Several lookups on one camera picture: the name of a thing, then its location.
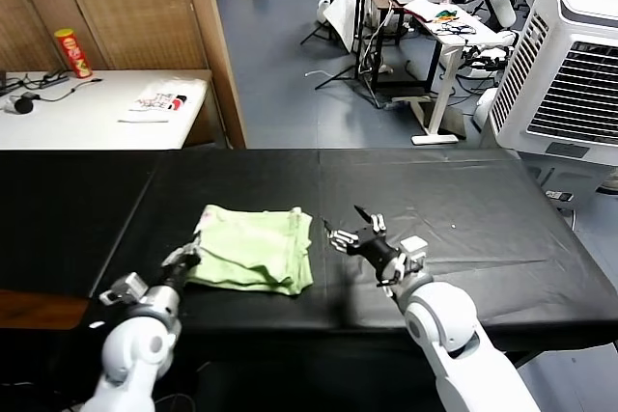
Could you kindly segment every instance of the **black tablecloth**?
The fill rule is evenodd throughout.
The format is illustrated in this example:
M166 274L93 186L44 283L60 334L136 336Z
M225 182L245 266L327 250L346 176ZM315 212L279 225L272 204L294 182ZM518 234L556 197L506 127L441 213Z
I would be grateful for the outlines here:
M89 297L160 157L0 151L0 288Z
M362 223L352 206L362 205L384 214L393 243L411 234L429 242L428 269L472 296L498 347L581 348L618 339L613 286L505 151L164 153L98 290L131 270L152 279L157 264L190 239L207 204L246 211L300 206L314 217L315 283L296 298L190 285L183 307L188 335L213 343L324 334L405 338L373 269L323 239L321 217L355 230Z

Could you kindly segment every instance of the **folded towel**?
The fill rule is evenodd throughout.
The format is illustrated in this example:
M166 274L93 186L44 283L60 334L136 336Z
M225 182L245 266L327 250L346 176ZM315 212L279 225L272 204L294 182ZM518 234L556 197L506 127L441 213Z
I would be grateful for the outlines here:
M189 282L288 295L313 284L307 248L311 216L299 207L240 212L208 205L195 232L202 261Z

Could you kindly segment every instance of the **electronic equipment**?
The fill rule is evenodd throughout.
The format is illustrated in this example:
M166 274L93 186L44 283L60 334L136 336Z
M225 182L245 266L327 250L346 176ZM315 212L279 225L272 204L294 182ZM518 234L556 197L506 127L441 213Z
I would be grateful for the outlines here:
M618 166L617 69L618 0L535 0L489 121L559 207Z
M4 111L17 115L27 115L35 107L34 100L39 96L32 92L26 92L21 96L10 96L4 104Z

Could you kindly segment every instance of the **vent grille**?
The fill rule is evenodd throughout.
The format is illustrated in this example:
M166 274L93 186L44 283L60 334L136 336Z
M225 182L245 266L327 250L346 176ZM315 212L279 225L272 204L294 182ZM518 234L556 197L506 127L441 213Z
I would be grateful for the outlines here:
M528 132L618 145L618 47L575 42Z
M523 82L534 64L534 59L548 36L548 32L549 27L535 12L530 18L525 32L521 35L518 52L511 59L511 67L504 76L502 87L492 107L493 120L498 131L509 116L520 93L521 86L523 86Z

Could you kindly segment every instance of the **desk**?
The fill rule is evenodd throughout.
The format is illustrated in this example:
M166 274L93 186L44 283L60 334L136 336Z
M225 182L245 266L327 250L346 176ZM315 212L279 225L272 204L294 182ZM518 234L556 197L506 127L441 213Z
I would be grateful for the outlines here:
M90 156L94 164L100 154ZM429 242L428 269L472 296L498 349L580 349L618 339L615 289L506 151L166 152L97 293L132 270L152 279L190 239L208 203L302 207L314 218L315 283L296 298L188 286L182 343L194 340L205 355L242 358L269 345L276 356L337 340L416 349L371 266L324 239L321 217L346 230L361 225L354 204L382 212L393 241L418 234ZM100 319L100 309L94 303L84 323Z
M379 11L379 23L386 19L386 15L388 14L388 10L390 8L391 2L393 4L393 9L395 13L399 14L399 22L397 24L397 36L395 39L395 44L399 44L400 31L404 24L404 15L406 11L404 10L404 6L397 3L395 0L371 0L372 3ZM382 46L384 42L384 28L381 28L378 31L378 35L376 36L376 56L378 57L378 63L382 54ZM427 79L424 81L385 81L379 82L379 66L373 66L372 74L371 74L371 89L373 92L376 91L378 87L422 87L423 90L427 93L432 89L432 83L434 82L435 71L437 69L437 65L439 62L439 53L440 48L438 44L434 49L434 57L432 58L432 62L429 67L429 71L427 73Z
M425 131L426 135L417 135L411 138L414 145L432 145L432 144L449 144L457 143L459 139L452 134L440 135L438 131L440 129L440 123L446 110L448 98L451 93L451 89L455 84L455 78L457 70L462 62L462 52L465 46L473 45L486 45L489 47L502 44L502 39L490 28L481 23L478 19L474 18L471 14L463 10L458 6L449 7L451 10L457 10L458 21L472 26L476 31L476 34L463 34L460 36L449 35L441 36L439 30L442 27L440 23L426 23L419 20L419 23L423 25L427 31L434 36L436 43L440 43L443 47L442 51L446 58L446 67L444 70L444 76L442 78L442 85L435 99L434 111L430 119L429 125L425 125L425 113L421 105L417 101L412 101L410 106L416 116L421 127Z
M22 78L23 75L10 73L9 77ZM29 73L31 79L42 75L41 72ZM208 96L208 105L214 105L211 72L208 70L96 71L93 77L100 77L103 81L83 86L60 101L36 100L35 109L27 115L0 111L0 150L181 149L198 115L202 121L211 121L212 109L202 103ZM188 99L187 103L192 104L186 104L169 123L118 123L123 112L146 86L173 77L198 78L208 84L199 95ZM84 81L72 77L67 82L33 92L54 98L80 82ZM24 92L27 90L21 88L10 95L20 96Z

